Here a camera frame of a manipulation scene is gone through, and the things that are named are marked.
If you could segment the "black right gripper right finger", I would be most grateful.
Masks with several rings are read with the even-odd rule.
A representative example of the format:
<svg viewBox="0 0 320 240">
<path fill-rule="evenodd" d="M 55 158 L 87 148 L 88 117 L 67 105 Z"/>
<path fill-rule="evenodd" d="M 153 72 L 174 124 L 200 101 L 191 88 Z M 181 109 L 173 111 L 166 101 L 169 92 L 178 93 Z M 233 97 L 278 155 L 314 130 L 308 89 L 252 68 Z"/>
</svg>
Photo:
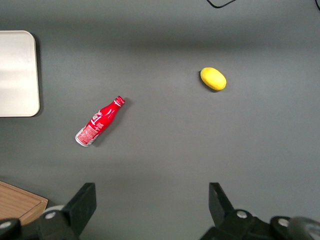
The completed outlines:
<svg viewBox="0 0 320 240">
<path fill-rule="evenodd" d="M 214 222 L 202 240 L 271 240 L 269 224 L 246 210 L 235 209 L 217 182 L 209 184 L 209 211 Z"/>
</svg>

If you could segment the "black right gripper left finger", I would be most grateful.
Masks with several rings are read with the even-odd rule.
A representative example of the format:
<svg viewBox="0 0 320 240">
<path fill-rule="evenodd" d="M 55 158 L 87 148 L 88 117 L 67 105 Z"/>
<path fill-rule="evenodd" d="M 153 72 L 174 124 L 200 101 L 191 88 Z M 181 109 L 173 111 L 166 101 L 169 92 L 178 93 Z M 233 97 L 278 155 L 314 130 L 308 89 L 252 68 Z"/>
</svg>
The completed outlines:
<svg viewBox="0 0 320 240">
<path fill-rule="evenodd" d="M 96 185 L 85 183 L 68 203 L 51 207 L 39 217 L 38 238 L 78 240 L 96 208 Z"/>
</svg>

